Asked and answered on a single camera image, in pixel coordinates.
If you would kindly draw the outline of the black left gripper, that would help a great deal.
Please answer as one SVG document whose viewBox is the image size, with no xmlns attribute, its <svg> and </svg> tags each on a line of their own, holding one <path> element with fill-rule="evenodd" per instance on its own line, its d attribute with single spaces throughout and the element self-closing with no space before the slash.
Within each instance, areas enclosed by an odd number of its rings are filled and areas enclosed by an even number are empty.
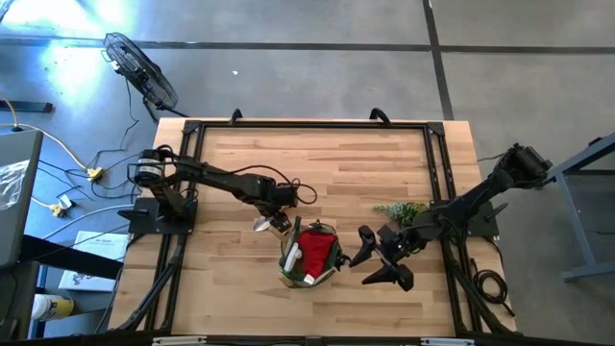
<svg viewBox="0 0 615 346">
<path fill-rule="evenodd" d="M 262 181 L 259 195 L 254 206 L 263 216 L 272 216 L 268 219 L 268 230 L 279 235 L 281 231 L 291 228 L 292 222 L 283 208 L 295 208 L 298 205 L 298 194 L 295 187 L 290 184 L 277 184 L 275 181 Z"/>
</svg>

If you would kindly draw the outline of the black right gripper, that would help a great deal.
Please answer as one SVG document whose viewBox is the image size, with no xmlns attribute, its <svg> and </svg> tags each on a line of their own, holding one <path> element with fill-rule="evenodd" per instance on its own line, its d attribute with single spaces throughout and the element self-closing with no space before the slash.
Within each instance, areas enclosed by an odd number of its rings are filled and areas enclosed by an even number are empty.
<svg viewBox="0 0 615 346">
<path fill-rule="evenodd" d="M 376 249 L 375 233 L 366 225 L 358 228 L 361 245 L 349 266 L 355 267 L 369 260 Z M 382 226 L 377 235 L 380 238 L 381 254 L 389 262 L 397 262 L 423 250 L 423 240 L 416 229 L 405 228 L 393 231 L 387 225 Z M 384 264 L 379 270 L 362 280 L 362 284 L 397 284 L 403 291 L 414 287 L 414 274 L 404 264 Z"/>
</svg>

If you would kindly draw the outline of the wide steel trowel wooden handle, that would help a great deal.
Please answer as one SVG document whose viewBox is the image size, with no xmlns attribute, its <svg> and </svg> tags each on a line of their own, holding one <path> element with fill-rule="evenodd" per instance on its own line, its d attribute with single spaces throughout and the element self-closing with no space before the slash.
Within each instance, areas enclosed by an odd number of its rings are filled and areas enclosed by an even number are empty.
<svg viewBox="0 0 615 346">
<path fill-rule="evenodd" d="M 254 224 L 253 231 L 257 234 L 270 234 L 278 236 L 278 231 L 273 227 L 272 217 L 260 216 Z"/>
</svg>

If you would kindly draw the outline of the steel hand shovel wooden handle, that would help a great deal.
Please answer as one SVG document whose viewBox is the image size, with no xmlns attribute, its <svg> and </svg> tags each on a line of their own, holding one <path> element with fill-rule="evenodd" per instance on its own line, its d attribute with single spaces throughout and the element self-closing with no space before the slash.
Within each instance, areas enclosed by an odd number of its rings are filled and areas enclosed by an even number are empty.
<svg viewBox="0 0 615 346">
<path fill-rule="evenodd" d="M 291 272 L 297 260 L 302 257 L 302 251 L 298 242 L 293 242 L 286 254 L 286 258 L 283 262 L 283 271 Z"/>
</svg>

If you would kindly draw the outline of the red gardening glove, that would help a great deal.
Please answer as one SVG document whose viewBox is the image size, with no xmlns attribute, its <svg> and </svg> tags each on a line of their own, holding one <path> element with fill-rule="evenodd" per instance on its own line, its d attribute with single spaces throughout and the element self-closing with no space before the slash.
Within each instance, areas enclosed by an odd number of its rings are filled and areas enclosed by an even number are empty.
<svg viewBox="0 0 615 346">
<path fill-rule="evenodd" d="M 304 282 L 313 285 L 329 269 L 328 259 L 337 237 L 314 230 L 306 230 L 299 235 L 298 243 L 302 251 Z"/>
</svg>

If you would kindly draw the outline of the potted green succulent plant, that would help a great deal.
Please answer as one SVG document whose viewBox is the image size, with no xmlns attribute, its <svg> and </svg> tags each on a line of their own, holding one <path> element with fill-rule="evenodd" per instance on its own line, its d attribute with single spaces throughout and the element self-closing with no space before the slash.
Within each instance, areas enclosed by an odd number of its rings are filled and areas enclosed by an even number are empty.
<svg viewBox="0 0 615 346">
<path fill-rule="evenodd" d="M 425 204 L 413 202 L 397 202 L 393 205 L 378 205 L 372 211 L 385 215 L 390 221 L 396 223 L 401 229 L 410 227 L 417 215 L 425 212 Z"/>
</svg>

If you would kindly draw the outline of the white tape strip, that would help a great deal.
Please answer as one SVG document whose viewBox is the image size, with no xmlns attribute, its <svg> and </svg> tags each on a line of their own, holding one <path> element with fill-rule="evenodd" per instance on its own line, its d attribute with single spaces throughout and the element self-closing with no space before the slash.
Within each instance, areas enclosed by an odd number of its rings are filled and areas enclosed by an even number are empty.
<svg viewBox="0 0 615 346">
<path fill-rule="evenodd" d="M 208 344 L 208 339 L 201 335 L 172 335 L 155 337 L 151 346 L 203 346 Z"/>
<path fill-rule="evenodd" d="M 476 346 L 474 339 L 448 337 L 422 337 L 420 346 Z"/>
</svg>

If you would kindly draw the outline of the white paper sheet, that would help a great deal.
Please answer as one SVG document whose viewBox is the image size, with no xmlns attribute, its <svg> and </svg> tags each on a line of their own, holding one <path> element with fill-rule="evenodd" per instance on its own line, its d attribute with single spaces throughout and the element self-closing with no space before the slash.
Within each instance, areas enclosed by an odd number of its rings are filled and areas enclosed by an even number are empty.
<svg viewBox="0 0 615 346">
<path fill-rule="evenodd" d="M 122 261 L 126 256 L 128 242 L 127 235 L 79 231 L 72 248 L 110 260 Z"/>
</svg>

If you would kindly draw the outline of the printed paper sheet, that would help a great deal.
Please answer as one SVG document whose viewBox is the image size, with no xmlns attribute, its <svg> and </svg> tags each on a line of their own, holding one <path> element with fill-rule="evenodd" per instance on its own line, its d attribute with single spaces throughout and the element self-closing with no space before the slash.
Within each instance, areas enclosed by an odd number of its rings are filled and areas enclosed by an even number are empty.
<svg viewBox="0 0 615 346">
<path fill-rule="evenodd" d="M 91 275 L 64 270 L 59 283 L 59 289 L 112 292 L 116 279 L 106 279 Z"/>
</svg>

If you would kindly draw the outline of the black floor fan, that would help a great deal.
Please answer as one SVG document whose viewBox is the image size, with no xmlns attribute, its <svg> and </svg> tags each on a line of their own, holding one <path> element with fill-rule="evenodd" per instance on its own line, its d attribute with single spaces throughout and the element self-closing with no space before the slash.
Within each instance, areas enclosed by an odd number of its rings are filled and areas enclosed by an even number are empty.
<svg viewBox="0 0 615 346">
<path fill-rule="evenodd" d="M 160 119 L 154 110 L 187 117 L 187 114 L 176 110 L 179 97 L 160 67 L 132 40 L 121 33 L 112 32 L 105 34 L 103 44 L 113 70 L 141 94 L 143 106 L 156 124 Z"/>
</svg>

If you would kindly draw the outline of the black desk beam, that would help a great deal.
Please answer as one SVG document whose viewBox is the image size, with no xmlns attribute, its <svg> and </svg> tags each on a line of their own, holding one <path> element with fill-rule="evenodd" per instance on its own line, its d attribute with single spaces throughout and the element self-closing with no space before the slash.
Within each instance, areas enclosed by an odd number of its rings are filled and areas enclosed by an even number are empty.
<svg viewBox="0 0 615 346">
<path fill-rule="evenodd" d="M 59 269 L 105 279 L 115 279 L 123 267 L 119 260 L 75 250 L 30 235 L 22 237 L 17 258 L 21 262 L 37 261 Z"/>
</svg>

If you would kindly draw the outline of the yellow white plug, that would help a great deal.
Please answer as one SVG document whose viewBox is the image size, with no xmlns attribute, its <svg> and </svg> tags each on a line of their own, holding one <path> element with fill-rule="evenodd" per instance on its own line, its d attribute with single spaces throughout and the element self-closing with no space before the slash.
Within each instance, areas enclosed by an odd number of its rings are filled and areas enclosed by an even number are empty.
<svg viewBox="0 0 615 346">
<path fill-rule="evenodd" d="M 55 217 L 65 217 L 67 212 L 74 207 L 74 202 L 67 195 L 62 195 L 58 198 L 56 204 L 49 206 L 50 211 Z"/>
</svg>

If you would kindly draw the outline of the white yellow spray can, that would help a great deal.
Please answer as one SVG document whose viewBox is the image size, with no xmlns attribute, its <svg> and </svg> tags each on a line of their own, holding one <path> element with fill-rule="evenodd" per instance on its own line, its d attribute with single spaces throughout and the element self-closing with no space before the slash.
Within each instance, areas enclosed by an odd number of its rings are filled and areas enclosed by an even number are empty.
<svg viewBox="0 0 615 346">
<path fill-rule="evenodd" d="M 31 319 L 38 321 L 59 320 L 68 317 L 74 309 L 74 301 L 60 295 L 36 294 Z"/>
</svg>

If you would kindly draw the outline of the clear plastic wrap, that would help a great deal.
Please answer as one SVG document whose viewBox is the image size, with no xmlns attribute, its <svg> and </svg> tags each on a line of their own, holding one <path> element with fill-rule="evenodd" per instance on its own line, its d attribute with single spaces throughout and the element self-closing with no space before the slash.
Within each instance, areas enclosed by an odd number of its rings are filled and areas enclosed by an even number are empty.
<svg viewBox="0 0 615 346">
<path fill-rule="evenodd" d="M 24 160 L 0 166 L 0 211 L 19 201 L 29 163 Z"/>
</svg>

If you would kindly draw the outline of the black flat floor bar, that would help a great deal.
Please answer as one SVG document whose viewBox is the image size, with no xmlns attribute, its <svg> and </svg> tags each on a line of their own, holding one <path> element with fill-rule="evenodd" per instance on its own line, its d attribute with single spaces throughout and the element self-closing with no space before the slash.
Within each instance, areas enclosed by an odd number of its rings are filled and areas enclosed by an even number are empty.
<svg viewBox="0 0 615 346">
<path fill-rule="evenodd" d="M 47 102 L 29 102 L 29 101 L 11 101 L 12 108 L 15 112 L 40 112 L 51 113 L 54 105 Z M 0 110 L 10 111 L 11 108 L 6 101 L 0 100 Z"/>
</svg>

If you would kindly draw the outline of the black aluminium table frame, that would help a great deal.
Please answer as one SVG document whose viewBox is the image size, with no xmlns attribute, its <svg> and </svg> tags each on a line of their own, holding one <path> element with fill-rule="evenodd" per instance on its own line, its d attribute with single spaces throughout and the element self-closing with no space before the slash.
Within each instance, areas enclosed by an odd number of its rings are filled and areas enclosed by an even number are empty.
<svg viewBox="0 0 615 346">
<path fill-rule="evenodd" d="M 384 127 L 367 120 L 220 119 L 202 135 L 185 135 L 181 119 L 165 119 L 157 144 L 201 149 L 223 169 L 254 165 L 302 183 L 305 222 L 332 225 L 347 254 L 357 230 L 378 228 L 374 206 L 427 203 L 460 194 L 480 179 L 475 143 L 465 121 L 401 121 Z M 172 321 L 174 334 L 449 336 L 460 319 L 478 325 L 466 299 L 451 303 L 442 248 L 430 243 L 406 260 L 415 286 L 362 284 L 380 266 L 370 259 L 344 268 L 314 288 L 290 288 L 280 279 L 280 242 L 253 231 L 254 209 L 230 194 L 201 187 L 195 228 L 188 238 Z"/>
</svg>

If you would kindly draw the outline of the grey metal table frame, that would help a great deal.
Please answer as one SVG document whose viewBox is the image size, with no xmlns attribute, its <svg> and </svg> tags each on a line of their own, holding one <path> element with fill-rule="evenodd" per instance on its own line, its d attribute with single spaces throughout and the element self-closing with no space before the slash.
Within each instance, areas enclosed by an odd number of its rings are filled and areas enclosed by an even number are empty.
<svg viewBox="0 0 615 346">
<path fill-rule="evenodd" d="M 582 151 L 552 167 L 542 185 L 554 183 L 570 215 L 584 264 L 561 273 L 565 282 L 615 274 L 615 259 L 600 260 L 591 241 L 615 239 L 615 168 L 593 168 L 592 163 L 615 155 L 615 132 L 592 140 Z"/>
</svg>

